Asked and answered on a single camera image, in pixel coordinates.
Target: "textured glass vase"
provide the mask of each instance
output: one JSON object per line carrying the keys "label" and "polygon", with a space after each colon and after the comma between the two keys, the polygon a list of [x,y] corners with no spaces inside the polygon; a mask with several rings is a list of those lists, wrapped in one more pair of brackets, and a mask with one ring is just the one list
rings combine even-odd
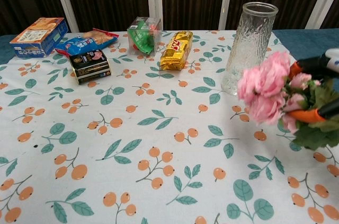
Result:
{"label": "textured glass vase", "polygon": [[278,8],[272,4],[250,2],[243,5],[236,37],[229,55],[222,89],[237,94],[237,83],[245,68],[259,65],[265,58],[267,45]]}

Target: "clear plastic box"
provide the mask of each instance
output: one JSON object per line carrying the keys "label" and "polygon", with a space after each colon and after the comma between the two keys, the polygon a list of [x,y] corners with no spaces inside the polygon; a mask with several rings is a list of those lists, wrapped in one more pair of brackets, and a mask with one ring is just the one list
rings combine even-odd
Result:
{"label": "clear plastic box", "polygon": [[129,53],[154,55],[161,39],[160,19],[137,17],[127,28]]}

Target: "floral tablecloth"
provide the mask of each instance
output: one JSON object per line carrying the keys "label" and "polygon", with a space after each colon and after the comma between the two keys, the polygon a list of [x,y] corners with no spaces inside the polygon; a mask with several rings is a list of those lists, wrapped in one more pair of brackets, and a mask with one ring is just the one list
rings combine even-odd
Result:
{"label": "floral tablecloth", "polygon": [[235,31],[193,32],[182,71],[125,32],[88,84],[56,53],[0,66],[0,223],[338,223],[339,148],[257,126],[220,87]]}

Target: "blue snack bag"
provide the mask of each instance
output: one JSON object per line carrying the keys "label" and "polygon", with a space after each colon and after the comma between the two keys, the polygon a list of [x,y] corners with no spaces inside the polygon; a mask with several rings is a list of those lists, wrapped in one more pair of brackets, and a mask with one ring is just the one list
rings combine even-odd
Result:
{"label": "blue snack bag", "polygon": [[96,49],[103,49],[114,43],[119,35],[107,31],[93,28],[90,32],[85,32],[82,37],[75,37],[60,43],[55,50],[65,56],[79,55]]}

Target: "pink carnation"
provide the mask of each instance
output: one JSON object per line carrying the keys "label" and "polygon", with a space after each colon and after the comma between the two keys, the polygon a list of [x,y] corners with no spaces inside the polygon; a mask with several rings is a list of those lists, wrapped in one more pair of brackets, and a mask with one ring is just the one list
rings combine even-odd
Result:
{"label": "pink carnation", "polygon": [[246,104],[250,104],[255,97],[255,86],[259,76],[259,67],[245,69],[243,77],[238,81],[238,98],[244,100]]}
{"label": "pink carnation", "polygon": [[275,124],[282,115],[281,109],[284,105],[285,99],[281,94],[271,97],[257,95],[251,102],[249,114],[258,123]]}
{"label": "pink carnation", "polygon": [[295,132],[298,131],[298,128],[296,126],[296,120],[292,116],[284,114],[282,116],[282,122],[284,124],[285,129],[288,129],[289,131],[291,131],[291,133],[294,134]]}
{"label": "pink carnation", "polygon": [[307,82],[312,79],[310,74],[299,73],[291,80],[290,85],[292,88],[303,89],[307,88]]}
{"label": "pink carnation", "polygon": [[260,65],[260,81],[256,92],[270,97],[281,92],[290,72],[290,58],[284,53],[275,52]]}
{"label": "pink carnation", "polygon": [[305,101],[305,98],[301,94],[299,93],[293,94],[292,97],[290,97],[287,100],[286,106],[284,107],[284,111],[290,112],[293,110],[302,109],[303,101]]}

